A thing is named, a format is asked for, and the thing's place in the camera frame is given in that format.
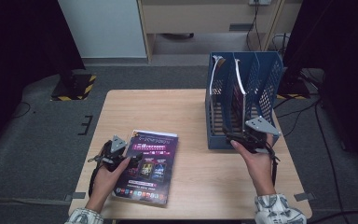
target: sleeve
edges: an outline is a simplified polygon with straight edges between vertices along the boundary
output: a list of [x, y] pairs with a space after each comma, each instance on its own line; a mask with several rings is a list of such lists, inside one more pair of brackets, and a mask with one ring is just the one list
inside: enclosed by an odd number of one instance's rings
[[255, 197], [257, 224], [306, 224], [307, 219], [298, 209], [289, 207], [283, 194], [272, 194]]
[[77, 208], [65, 224], [103, 224], [103, 216], [87, 208]]

